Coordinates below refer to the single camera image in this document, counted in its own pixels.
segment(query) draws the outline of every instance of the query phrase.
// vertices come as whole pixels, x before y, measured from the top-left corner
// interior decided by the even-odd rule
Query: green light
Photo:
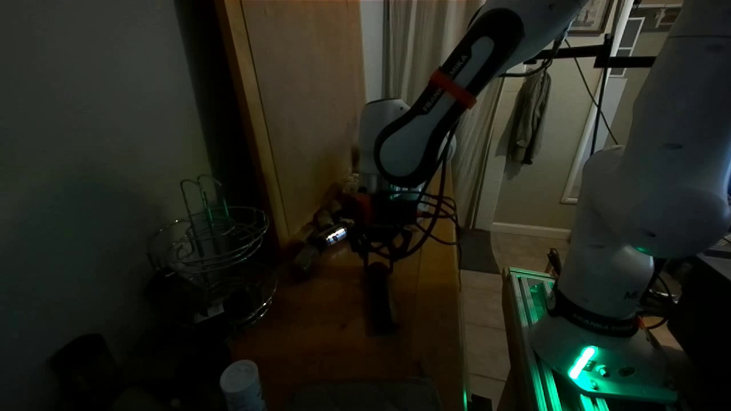
[[[574,365],[568,371],[568,376],[577,380],[577,374],[586,367],[586,363],[592,362],[594,354],[596,354],[594,344],[579,350],[577,358],[574,362]]]
[[[640,253],[643,253],[643,255],[650,255],[645,246],[632,246],[632,249],[640,252]]]
[[[470,392],[466,392],[466,389],[462,389],[462,411],[470,408]]]

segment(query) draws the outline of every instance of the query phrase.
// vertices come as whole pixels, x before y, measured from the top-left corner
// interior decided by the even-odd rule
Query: white cup
[[[222,387],[222,392],[226,395],[227,411],[265,411],[257,367],[254,362],[231,363],[223,371],[218,387]]]

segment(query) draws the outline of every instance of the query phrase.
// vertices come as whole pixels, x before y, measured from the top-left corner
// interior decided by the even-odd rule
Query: wire rack
[[[149,243],[155,270],[171,270],[206,299],[246,295],[246,315],[259,317],[272,303],[275,279],[246,270],[259,249],[270,219],[250,206],[227,206],[223,186],[209,177],[182,179],[185,217],[159,225]]]

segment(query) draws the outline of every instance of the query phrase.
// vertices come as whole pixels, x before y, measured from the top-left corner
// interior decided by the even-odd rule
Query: floor
[[[563,237],[534,237],[516,233],[494,233],[494,253],[500,268],[546,270],[550,249],[566,255]],[[462,320],[467,389],[489,397],[498,408],[510,372],[507,335],[502,320],[502,277],[483,271],[462,271]]]

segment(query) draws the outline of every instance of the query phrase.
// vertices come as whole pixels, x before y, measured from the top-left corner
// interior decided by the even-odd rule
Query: dish rack
[[[246,263],[262,246],[266,214],[250,206],[227,206],[223,186],[211,177],[182,179],[181,196],[185,217],[159,225],[151,236],[151,266],[197,290],[193,323],[226,311],[238,324],[259,320],[272,307],[275,277]]]

